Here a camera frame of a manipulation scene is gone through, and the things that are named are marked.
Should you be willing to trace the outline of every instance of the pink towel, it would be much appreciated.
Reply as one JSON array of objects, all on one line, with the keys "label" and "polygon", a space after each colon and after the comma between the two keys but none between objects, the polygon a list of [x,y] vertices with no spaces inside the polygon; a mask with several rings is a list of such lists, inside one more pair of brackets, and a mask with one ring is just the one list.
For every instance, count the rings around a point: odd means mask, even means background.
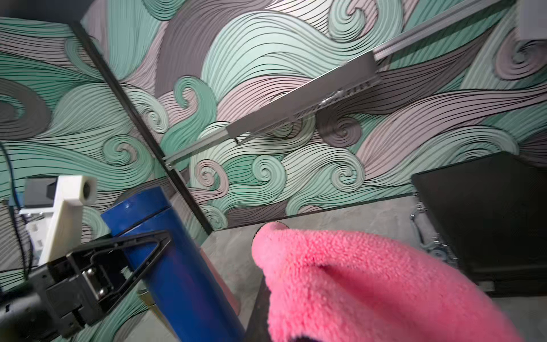
[{"label": "pink towel", "polygon": [[271,291],[273,342],[522,341],[465,276],[398,241],[272,222],[252,250]]}]

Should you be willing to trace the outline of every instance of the pink swirl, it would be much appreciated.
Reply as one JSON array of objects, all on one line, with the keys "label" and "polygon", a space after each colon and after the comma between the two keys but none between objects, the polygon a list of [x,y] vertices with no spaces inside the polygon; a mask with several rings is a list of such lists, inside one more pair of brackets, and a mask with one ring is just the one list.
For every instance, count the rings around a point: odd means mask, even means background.
[{"label": "pink swirl", "polygon": [[209,200],[221,198],[223,196],[226,196],[226,194],[228,193],[228,176],[226,175],[226,172],[224,172],[222,166],[220,166],[216,161],[204,159],[196,165],[197,181],[205,187],[213,186],[214,173],[205,170],[206,167],[209,167],[215,171],[220,179],[220,185],[216,190],[205,190],[196,188],[190,189],[190,193],[198,204],[205,204]]}]

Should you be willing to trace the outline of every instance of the blue container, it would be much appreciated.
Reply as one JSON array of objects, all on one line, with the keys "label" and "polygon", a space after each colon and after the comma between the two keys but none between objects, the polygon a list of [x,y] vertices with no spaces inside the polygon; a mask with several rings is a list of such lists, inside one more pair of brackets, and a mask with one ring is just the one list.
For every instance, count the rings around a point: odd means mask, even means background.
[{"label": "blue container", "polygon": [[[157,230],[171,233],[171,245],[143,279],[182,342],[243,339],[239,319],[160,187],[128,198],[102,218],[113,236]],[[135,269],[152,249],[152,245],[134,247],[125,255]]]}]

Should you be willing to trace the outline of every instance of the wallpaper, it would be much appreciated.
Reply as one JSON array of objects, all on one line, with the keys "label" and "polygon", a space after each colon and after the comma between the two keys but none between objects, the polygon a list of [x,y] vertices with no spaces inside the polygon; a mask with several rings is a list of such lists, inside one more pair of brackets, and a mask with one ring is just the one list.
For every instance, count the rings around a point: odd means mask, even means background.
[{"label": "wallpaper", "polygon": [[[458,2],[95,0],[82,24],[170,154]],[[176,166],[215,229],[406,194],[413,173],[502,150],[547,167],[547,44],[518,42],[514,23],[502,1],[379,61],[378,86]],[[18,191],[30,176],[97,177],[84,241],[108,232],[101,212],[158,185],[206,237],[66,25],[0,19],[0,141]],[[22,275],[0,209],[6,288]],[[143,310],[132,293],[77,341],[112,340]]]},{"label": "wallpaper", "polygon": [[[170,154],[458,2],[97,0],[83,23],[127,89],[157,99]],[[380,61],[373,89],[177,168],[223,229],[405,194],[415,172],[500,150],[545,164],[547,47],[515,40],[511,5]]]}]

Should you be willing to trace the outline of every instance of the white bracket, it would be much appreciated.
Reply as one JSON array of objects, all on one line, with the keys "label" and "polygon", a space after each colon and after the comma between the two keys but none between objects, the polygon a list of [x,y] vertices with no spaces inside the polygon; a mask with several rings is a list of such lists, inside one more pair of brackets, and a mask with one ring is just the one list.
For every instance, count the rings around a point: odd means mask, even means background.
[{"label": "white bracket", "polygon": [[20,215],[39,217],[26,229],[40,260],[38,265],[65,256],[82,242],[83,206],[97,198],[97,179],[88,176],[59,176],[53,207],[25,208]]}]

